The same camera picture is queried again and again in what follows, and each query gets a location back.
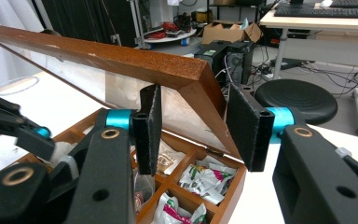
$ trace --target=cardboard box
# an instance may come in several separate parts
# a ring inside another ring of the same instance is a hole
[[[213,0],[214,5],[235,5],[237,0]]]
[[[252,40],[257,42],[262,36],[260,28],[251,23],[245,30],[241,29],[241,22],[214,21],[204,27],[201,44],[210,44],[214,40]]]

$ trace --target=desk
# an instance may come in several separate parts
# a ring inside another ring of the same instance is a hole
[[[358,65],[358,43],[287,37],[289,29],[358,32],[358,19],[285,18],[274,17],[274,12],[275,10],[271,10],[260,21],[260,25],[282,29],[273,79],[279,78],[283,56],[292,59]],[[358,88],[354,90],[354,97],[358,112]]]
[[[23,115],[40,125],[47,126],[53,136],[103,107],[55,77],[46,73],[35,76],[39,78],[39,82],[34,87],[2,98],[20,104]],[[312,128],[337,147],[345,147],[350,150],[353,157],[358,160],[358,137],[323,128]],[[22,149],[17,152],[13,151],[10,144],[12,143],[7,143],[9,147],[6,150],[0,150],[0,161],[7,160],[8,164],[20,156],[18,153],[26,153],[21,152]],[[229,221],[230,224],[284,223],[271,178],[279,146],[278,144],[270,145],[266,169],[263,173],[246,174],[243,192]]]

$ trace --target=white floor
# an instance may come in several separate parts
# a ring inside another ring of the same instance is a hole
[[[265,46],[257,47],[254,50],[254,65],[258,66],[265,61],[275,59],[277,52],[278,49],[268,47],[267,54]],[[353,78],[358,68],[322,62],[310,63],[307,64],[306,67],[312,69],[312,71],[301,67],[282,70],[281,78],[294,78],[308,81],[333,93],[337,99],[338,112],[332,120],[320,126],[342,133],[357,135],[357,112],[352,97],[353,91],[351,90],[355,84],[348,80]],[[263,80],[255,83],[255,89],[262,82]]]
[[[180,42],[169,42],[156,44],[151,50],[177,54],[177,55],[191,55],[195,54],[200,50],[200,41],[198,37],[192,37],[189,46],[183,47],[180,45]],[[278,49],[258,46],[254,50],[253,55],[253,66],[258,66],[261,63],[268,64],[269,60],[275,59]],[[291,68],[281,71],[281,78],[295,78],[305,80],[314,84],[317,84],[331,93],[336,93],[338,103],[338,112],[336,116],[326,122],[325,124],[320,125],[321,127],[357,135],[357,113],[354,99],[352,98],[349,88],[353,87],[353,82],[348,82],[348,79],[353,78],[355,71],[358,71],[358,68],[353,68],[352,66],[331,64],[331,63],[322,63],[316,62],[306,65],[309,69],[315,70],[310,71],[306,68]],[[260,80],[254,84],[256,89],[258,85],[262,84],[264,81]]]

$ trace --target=box compartment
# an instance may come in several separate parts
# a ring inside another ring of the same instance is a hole
[[[94,124],[99,111],[96,111],[88,117],[82,119],[64,132],[54,137],[55,142],[77,143],[86,136],[85,130]],[[168,192],[171,196],[175,196],[179,201],[179,206],[193,213],[202,203],[207,209],[207,223],[227,223],[231,214],[240,198],[246,168],[243,163],[234,161],[229,157],[216,156],[213,153],[205,151],[204,147],[194,145],[184,139],[178,138],[170,133],[162,132],[161,139],[176,151],[185,153],[186,155],[174,169],[170,175],[155,175],[156,191],[155,194],[145,204],[143,209],[137,215],[137,223],[151,223],[154,213],[158,206],[158,200],[164,192]],[[180,180],[182,172],[189,164],[195,164],[196,160],[202,160],[207,155],[221,161],[228,167],[237,169],[237,173],[233,178],[230,187],[225,195],[225,199],[218,205],[203,200],[200,196],[181,188],[177,183]],[[132,167],[137,166],[135,160],[132,160]]]

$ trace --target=stool seat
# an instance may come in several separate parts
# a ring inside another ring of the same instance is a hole
[[[277,79],[255,91],[255,99],[264,107],[295,107],[308,124],[332,119],[338,110],[337,100],[322,87],[295,79]]]

